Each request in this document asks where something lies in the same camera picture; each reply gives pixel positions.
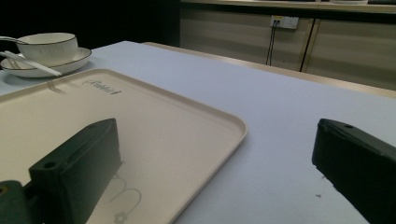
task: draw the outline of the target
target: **black object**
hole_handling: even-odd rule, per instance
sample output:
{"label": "black object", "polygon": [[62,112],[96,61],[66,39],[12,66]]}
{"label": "black object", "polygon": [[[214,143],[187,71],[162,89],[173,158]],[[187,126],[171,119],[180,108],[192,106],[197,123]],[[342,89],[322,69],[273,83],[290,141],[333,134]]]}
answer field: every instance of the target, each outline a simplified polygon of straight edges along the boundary
{"label": "black object", "polygon": [[370,223],[396,223],[396,148],[321,119],[312,162]]}
{"label": "black object", "polygon": [[31,182],[0,182],[0,223],[85,223],[121,166],[115,119],[95,122],[34,164]]}
{"label": "black object", "polygon": [[368,0],[368,5],[396,5],[396,0]]}

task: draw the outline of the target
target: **electrical outlet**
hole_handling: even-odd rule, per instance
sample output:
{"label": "electrical outlet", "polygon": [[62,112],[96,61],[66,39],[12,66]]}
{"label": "electrical outlet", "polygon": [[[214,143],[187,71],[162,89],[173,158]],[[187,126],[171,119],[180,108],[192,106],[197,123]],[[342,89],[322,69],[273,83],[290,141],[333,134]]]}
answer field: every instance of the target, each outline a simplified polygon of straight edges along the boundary
{"label": "electrical outlet", "polygon": [[283,20],[284,20],[283,16],[272,16],[270,25],[274,26],[274,22],[278,21],[278,23],[276,24],[276,27],[283,27]]}
{"label": "electrical outlet", "polygon": [[282,27],[286,29],[297,29],[298,17],[284,17]]}

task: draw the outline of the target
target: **white cup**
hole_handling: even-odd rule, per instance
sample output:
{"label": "white cup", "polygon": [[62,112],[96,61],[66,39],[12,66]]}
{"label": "white cup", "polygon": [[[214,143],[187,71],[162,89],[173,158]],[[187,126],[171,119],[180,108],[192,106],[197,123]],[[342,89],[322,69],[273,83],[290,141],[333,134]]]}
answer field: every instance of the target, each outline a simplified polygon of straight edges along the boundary
{"label": "white cup", "polygon": [[45,33],[23,36],[19,40],[27,43],[17,43],[25,58],[46,66],[70,63],[78,52],[77,37],[73,34]]}

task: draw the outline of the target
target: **white table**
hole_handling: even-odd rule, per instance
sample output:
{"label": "white table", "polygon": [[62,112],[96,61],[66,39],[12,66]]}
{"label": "white table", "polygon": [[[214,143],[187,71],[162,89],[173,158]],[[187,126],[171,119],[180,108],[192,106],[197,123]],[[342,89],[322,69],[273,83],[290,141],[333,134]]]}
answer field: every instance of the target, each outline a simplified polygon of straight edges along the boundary
{"label": "white table", "polygon": [[[396,100],[355,84],[328,80],[366,92],[230,62],[125,41],[94,49],[79,71],[108,68],[247,123],[244,143],[176,223],[367,223],[312,164],[317,124],[321,118],[343,121],[396,146]],[[0,93],[46,80],[2,71]]]}

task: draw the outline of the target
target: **tray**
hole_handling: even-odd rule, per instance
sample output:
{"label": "tray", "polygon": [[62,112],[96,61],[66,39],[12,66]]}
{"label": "tray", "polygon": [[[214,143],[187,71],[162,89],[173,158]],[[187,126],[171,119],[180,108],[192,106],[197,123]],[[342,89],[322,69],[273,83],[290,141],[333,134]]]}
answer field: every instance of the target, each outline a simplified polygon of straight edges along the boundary
{"label": "tray", "polygon": [[171,223],[247,134],[236,116],[111,70],[92,69],[0,97],[0,180],[85,126],[118,123],[123,165],[88,223]]}

